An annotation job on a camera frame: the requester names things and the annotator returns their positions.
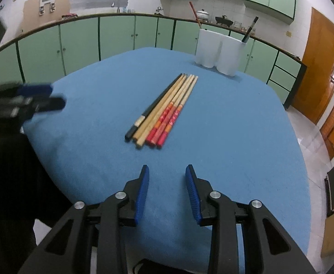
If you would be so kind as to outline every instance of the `drawer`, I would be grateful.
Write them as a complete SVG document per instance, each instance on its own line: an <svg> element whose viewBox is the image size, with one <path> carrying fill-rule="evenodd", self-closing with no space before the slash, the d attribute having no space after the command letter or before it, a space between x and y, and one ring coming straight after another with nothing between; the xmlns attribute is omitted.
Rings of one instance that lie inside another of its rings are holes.
<svg viewBox="0 0 334 274"><path fill-rule="evenodd" d="M284 69L286 72L293 75L294 77L297 77L299 70L302 66L300 63L293 60L290 56L283 54L282 52L279 52L275 65Z"/></svg>
<svg viewBox="0 0 334 274"><path fill-rule="evenodd" d="M289 91L277 85L276 83L272 82L271 80L269 80L267 84L274 89L281 103L284 104L289 95Z"/></svg>
<svg viewBox="0 0 334 274"><path fill-rule="evenodd" d="M272 74L270 76L270 80L275 81L287 90L291 90L296 78L291 76L289 73L281 70L280 68L274 67L274 70L272 71Z"/></svg>

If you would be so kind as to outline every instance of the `table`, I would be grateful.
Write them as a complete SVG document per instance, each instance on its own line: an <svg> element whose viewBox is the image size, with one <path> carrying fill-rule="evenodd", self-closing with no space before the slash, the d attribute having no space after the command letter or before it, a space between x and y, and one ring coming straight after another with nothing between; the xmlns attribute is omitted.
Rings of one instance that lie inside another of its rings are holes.
<svg viewBox="0 0 334 274"><path fill-rule="evenodd" d="M180 73L199 80L161 150L135 149L124 134ZM123 53L54 83L67 104L24 125L41 163L73 202L98 203L150 168L144 216L126 242L156 262L206 271L210 228L192 216L184 172L234 201L261 200L304 253L310 235L306 168L288 116L271 87L219 74L192 55L159 48ZM241 233L240 267L244 267Z"/></svg>

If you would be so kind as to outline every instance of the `kitchen counter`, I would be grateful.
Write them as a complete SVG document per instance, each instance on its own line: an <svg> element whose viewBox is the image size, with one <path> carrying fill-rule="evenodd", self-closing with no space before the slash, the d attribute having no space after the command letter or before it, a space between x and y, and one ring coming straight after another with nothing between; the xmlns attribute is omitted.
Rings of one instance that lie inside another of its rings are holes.
<svg viewBox="0 0 334 274"><path fill-rule="evenodd" d="M169 17L169 16L164 16L164 15L161 15L161 14L148 14L148 13L97 13L97 14L90 14L90 15L83 15L83 16L78 16L78 17L71 17L71 18L67 18L65 20L62 20L62 21L57 21L57 22L53 22L53 23L49 23L45 26L42 26L40 28L36 28L28 33L25 33L25 34L22 34L14 39L12 39L11 41L7 42L6 44L2 45L0 47L0 51L5 49L6 47L8 47L9 45L13 44L14 42L20 40L20 39L23 39L33 33L36 33L38 31L41 31L41 30L44 30L44 29L47 29L47 28L50 28L52 26L55 26L55 25L60 25L60 24L64 24L64 23L68 23L70 21L77 21L77 20L83 20L83 19L88 19L88 18L94 18L94 17L105 17L105 16L150 16L150 17L161 17L161 18L169 18L169 19L173 19L173 20L179 20L179 21L188 21L188 22L196 22L195 20L188 20L188 19L184 19L184 18L178 18L178 17ZM222 29L226 29L226 30L229 30L229 31L232 31L232 32L236 32L236 33L239 33L239 34L244 34L244 32L241 32L241 31L237 31L233 28L228 28L228 27L224 27L224 26L220 26L220 25L217 25L217 24L213 24L213 23L204 23L206 25L211 25L211 26L215 26L215 27L218 27L218 28L222 28ZM257 41L260 41L264 44L267 44L273 48L276 48L278 49L280 52L286 54L287 56L290 56L292 59L294 59L295 61L297 61L298 63L302 64L300 58L298 56L295 56L287 51L285 51L284 49L281 49L275 45L273 45L272 43L268 42L268 41L265 41L263 39L260 39L258 37L255 37L255 36L251 36L251 38L257 40Z"/></svg>

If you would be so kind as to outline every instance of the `faucet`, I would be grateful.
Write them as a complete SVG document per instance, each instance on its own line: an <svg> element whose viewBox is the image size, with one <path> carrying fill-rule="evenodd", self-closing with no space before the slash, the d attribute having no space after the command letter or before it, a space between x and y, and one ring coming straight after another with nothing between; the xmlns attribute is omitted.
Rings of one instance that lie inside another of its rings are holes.
<svg viewBox="0 0 334 274"><path fill-rule="evenodd" d="M117 13L120 13L120 0L118 0L118 9L116 10Z"/></svg>

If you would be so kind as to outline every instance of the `tiled floor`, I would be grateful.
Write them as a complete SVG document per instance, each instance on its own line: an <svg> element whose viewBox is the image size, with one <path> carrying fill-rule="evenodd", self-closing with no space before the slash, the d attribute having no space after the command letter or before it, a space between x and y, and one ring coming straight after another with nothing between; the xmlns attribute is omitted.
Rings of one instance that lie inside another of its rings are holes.
<svg viewBox="0 0 334 274"><path fill-rule="evenodd" d="M302 150L308 173L312 218L307 258L312 263L314 269L322 274L326 273L334 263L334 255L325 259L321 258L326 219L324 178L327 172L332 168L332 165L318 127L293 107L290 107L287 110L287 114ZM35 222L34 231L36 241L39 243L49 231L49 227L37 220ZM95 248L91 264L91 273L95 273Z"/></svg>

